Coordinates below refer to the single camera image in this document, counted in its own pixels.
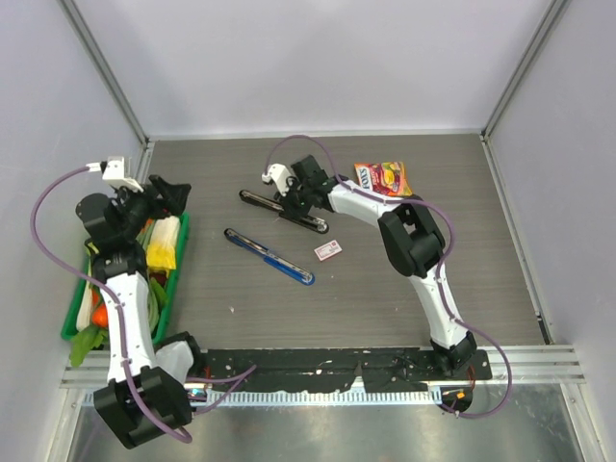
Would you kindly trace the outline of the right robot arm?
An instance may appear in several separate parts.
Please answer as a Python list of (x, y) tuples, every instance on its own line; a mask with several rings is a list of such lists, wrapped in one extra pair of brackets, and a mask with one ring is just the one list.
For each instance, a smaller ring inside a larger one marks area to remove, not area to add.
[(293, 218), (305, 218), (319, 208), (374, 226), (391, 266), (408, 278), (419, 297), (436, 372), (454, 380), (468, 370), (476, 352), (475, 336), (463, 322), (449, 287), (445, 237), (419, 197), (393, 199), (371, 192), (340, 175), (328, 175), (311, 155), (290, 167), (267, 165), (262, 181), (277, 188), (283, 211)]

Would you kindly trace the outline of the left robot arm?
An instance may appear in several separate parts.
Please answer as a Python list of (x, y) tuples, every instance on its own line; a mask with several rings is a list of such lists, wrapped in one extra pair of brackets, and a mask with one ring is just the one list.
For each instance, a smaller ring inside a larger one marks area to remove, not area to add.
[(137, 237), (150, 219), (179, 217), (189, 184), (170, 184), (151, 175), (115, 196), (96, 192), (81, 199), (75, 213), (88, 233), (89, 281), (108, 312), (110, 364), (105, 387), (93, 394), (98, 415), (119, 442), (134, 449), (164, 434), (188, 444), (193, 411), (184, 383), (204, 374), (190, 335), (156, 350), (148, 323), (149, 280), (145, 251)]

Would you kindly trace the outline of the small staple box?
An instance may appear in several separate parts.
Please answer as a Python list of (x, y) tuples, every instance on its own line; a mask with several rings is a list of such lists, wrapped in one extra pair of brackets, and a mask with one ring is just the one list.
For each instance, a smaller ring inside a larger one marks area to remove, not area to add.
[(337, 241), (333, 240), (330, 241), (326, 244), (322, 244), (320, 246), (318, 246), (315, 250), (314, 250), (315, 254), (317, 255), (317, 258), (319, 259), (320, 262), (323, 262), (339, 253), (342, 252), (342, 248), (340, 247), (340, 245), (338, 244)]

